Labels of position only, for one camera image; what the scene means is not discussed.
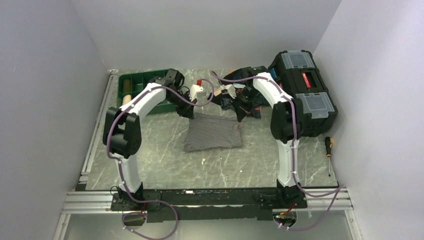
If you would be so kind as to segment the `grey striped underwear orange trim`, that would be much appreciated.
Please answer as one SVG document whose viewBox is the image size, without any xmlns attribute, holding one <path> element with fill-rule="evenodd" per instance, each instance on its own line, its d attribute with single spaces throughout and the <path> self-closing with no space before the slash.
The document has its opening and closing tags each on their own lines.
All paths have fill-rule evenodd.
<svg viewBox="0 0 424 240">
<path fill-rule="evenodd" d="M 186 153 L 209 149 L 240 148 L 241 123 L 235 118 L 195 113 L 189 120 L 183 151 Z"/>
</svg>

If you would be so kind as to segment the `green divided organizer tray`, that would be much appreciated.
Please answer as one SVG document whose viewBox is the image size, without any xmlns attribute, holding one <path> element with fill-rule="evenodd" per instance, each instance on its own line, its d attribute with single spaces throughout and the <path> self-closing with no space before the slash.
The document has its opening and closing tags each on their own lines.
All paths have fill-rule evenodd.
<svg viewBox="0 0 424 240">
<path fill-rule="evenodd" d="M 116 104 L 115 106 L 119 108 L 122 106 L 122 100 L 125 95 L 122 93 L 122 82 L 123 80 L 130 79 L 132 81 L 132 89 L 131 89 L 131 97 L 134 99 L 139 93 L 141 93 L 144 88 L 147 86 L 149 81 L 153 77 L 160 77 L 164 78 L 167 75 L 168 69 L 159 69 L 159 70 L 150 70 L 150 71 L 144 71 L 144 72 L 137 72 L 137 73 L 128 73 L 123 74 L 118 78 L 118 92 L 116 97 Z M 149 113 L 148 115 L 155 115 L 155 114 L 165 114 L 165 113 L 171 113 L 175 112 L 175 105 L 168 102 L 167 100 L 162 101 L 158 105 L 156 105 Z"/>
</svg>

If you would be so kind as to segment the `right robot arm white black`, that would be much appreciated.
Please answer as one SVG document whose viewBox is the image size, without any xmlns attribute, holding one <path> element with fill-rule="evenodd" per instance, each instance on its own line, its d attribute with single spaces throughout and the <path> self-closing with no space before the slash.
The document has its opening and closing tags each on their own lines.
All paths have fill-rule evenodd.
<svg viewBox="0 0 424 240">
<path fill-rule="evenodd" d="M 245 85 L 232 101 L 239 122 L 253 109 L 252 100 L 257 94 L 261 94 L 272 108 L 270 131 L 279 154 L 275 200 L 280 207 L 287 208 L 295 200 L 305 197 L 297 173 L 300 134 L 294 99 L 274 81 L 264 66 L 239 68 L 229 73 L 226 79 Z"/>
</svg>

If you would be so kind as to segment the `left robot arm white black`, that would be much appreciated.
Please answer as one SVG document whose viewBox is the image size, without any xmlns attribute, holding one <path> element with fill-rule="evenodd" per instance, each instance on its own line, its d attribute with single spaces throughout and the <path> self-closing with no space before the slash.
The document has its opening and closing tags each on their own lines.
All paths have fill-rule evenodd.
<svg viewBox="0 0 424 240">
<path fill-rule="evenodd" d="M 137 152 L 142 144 L 142 120 L 163 101 L 175 106 L 183 118 L 194 117 L 196 101 L 182 92 L 185 77 L 170 68 L 165 76 L 154 76 L 146 87 L 130 102 L 110 107 L 105 116 L 102 141 L 106 155 L 116 163 L 120 178 L 119 188 L 125 193 L 124 204 L 131 210 L 145 203 L 143 183 L 138 173 Z"/>
</svg>

